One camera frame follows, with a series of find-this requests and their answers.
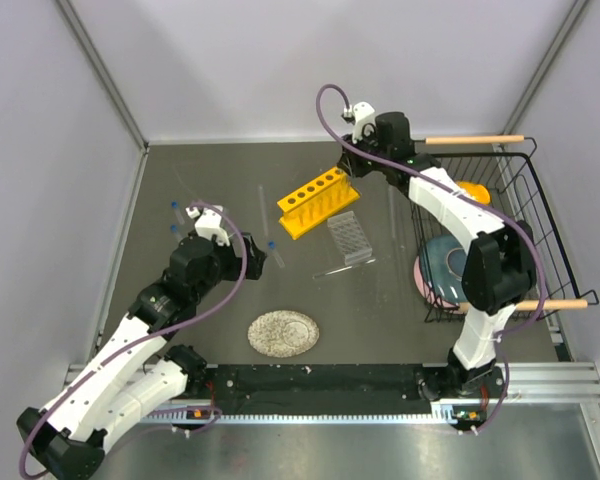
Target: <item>dish rack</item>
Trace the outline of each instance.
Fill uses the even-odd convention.
[[[598,296],[595,290],[581,292],[573,269],[567,257],[560,232],[538,180],[531,157],[537,149],[532,138],[533,150],[526,154],[509,152],[502,148],[473,153],[432,153],[454,181],[481,184],[489,190],[491,206],[515,220],[526,221],[533,230],[533,240],[543,261],[547,291],[550,299],[587,298],[589,304],[596,305]],[[435,283],[431,271],[431,259],[427,252],[427,242],[438,235],[449,234],[436,218],[411,202],[411,219],[416,236],[418,255],[425,255],[427,261],[420,262],[425,277]],[[537,288],[527,295],[528,300],[537,299]],[[427,306],[425,322],[457,322],[464,320],[456,307],[449,306],[433,288],[425,287],[422,301]],[[513,320],[529,318],[533,312],[516,312]],[[540,319],[547,319],[550,325],[557,322],[555,311],[545,311]]]

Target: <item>floor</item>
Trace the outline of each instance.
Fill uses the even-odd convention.
[[[190,440],[152,432],[107,456],[93,480],[600,480],[576,405],[509,405],[489,428],[479,437],[424,425],[218,425]]]
[[[287,363],[444,362],[461,324],[424,322],[427,309],[411,276],[417,247],[409,203],[395,195],[392,218],[383,177],[373,174],[355,180],[361,198],[349,207],[373,247],[373,264],[314,280],[314,274],[343,263],[326,224],[296,241],[278,224],[275,202],[331,168],[338,158],[339,149],[331,142],[151,147],[104,339],[137,293],[167,265],[176,246],[169,230],[175,223],[173,200],[183,206],[192,199],[224,205],[264,249],[258,196],[262,185],[270,235],[285,268],[269,258],[259,281],[246,282],[224,310],[180,332],[172,343],[193,345],[210,363],[270,363],[248,344],[247,328],[263,313],[291,309],[318,323],[320,339],[313,349]],[[216,287],[199,311],[230,288],[230,284]],[[556,360],[543,322],[508,338],[504,351],[515,362]]]

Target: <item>yellow test tube rack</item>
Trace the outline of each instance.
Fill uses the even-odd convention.
[[[347,175],[334,167],[278,201],[280,224],[297,240],[358,198]]]

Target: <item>concrete floor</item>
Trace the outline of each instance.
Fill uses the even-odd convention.
[[[382,176],[354,181],[361,198],[346,209],[356,213],[373,247],[377,259],[373,264],[314,280],[313,274],[342,265],[326,224],[297,241],[278,224],[280,211],[275,202],[335,165],[338,158],[333,142],[151,147],[104,340],[137,293],[167,266],[176,247],[169,231],[175,223],[173,200],[182,206],[192,199],[224,205],[237,225],[251,232],[265,249],[258,197],[261,184],[270,236],[286,267],[279,268],[269,258],[259,281],[246,282],[224,310],[178,333],[172,343],[193,345],[210,363],[270,363],[248,344],[247,328],[258,315],[291,309],[318,323],[320,339],[312,350],[286,363],[444,362],[462,325],[424,322],[427,308],[412,277],[417,246],[409,203],[396,194],[392,220]],[[392,221],[398,229],[395,239]],[[230,288],[230,284],[216,287],[199,312]],[[508,338],[504,351],[515,362],[556,360],[544,322]]]

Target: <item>robotic arm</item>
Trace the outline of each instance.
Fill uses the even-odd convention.
[[[223,280],[238,279],[241,259],[235,255],[221,217],[211,209],[187,213],[195,221],[194,230],[171,254],[162,276],[140,292],[111,339],[58,397],[40,410],[26,409],[18,418],[18,429],[26,439],[67,390],[88,372],[97,372],[49,417],[34,439],[30,453],[57,478],[89,478],[105,454],[144,416],[185,391],[197,395],[206,388],[206,362],[183,345],[170,348],[144,378],[127,387],[133,373],[174,333],[147,340],[106,362],[125,344],[194,317],[196,307],[213,287]],[[243,239],[246,278],[257,280],[266,255],[249,234],[243,234]]]
[[[422,178],[342,149],[338,167],[351,177],[380,171],[387,182],[412,202],[429,211],[456,237],[467,253],[462,287],[471,304],[460,338],[449,352],[449,370],[459,390],[470,390],[495,363],[494,334],[501,331],[527,292],[535,286],[531,254],[519,235],[492,215],[458,197],[468,195],[449,177],[439,162],[426,153],[416,154],[409,120],[401,112],[377,115],[368,103],[345,110],[353,133],[344,140],[357,149],[414,169],[447,186],[450,192]],[[518,225],[531,237],[530,227]]]

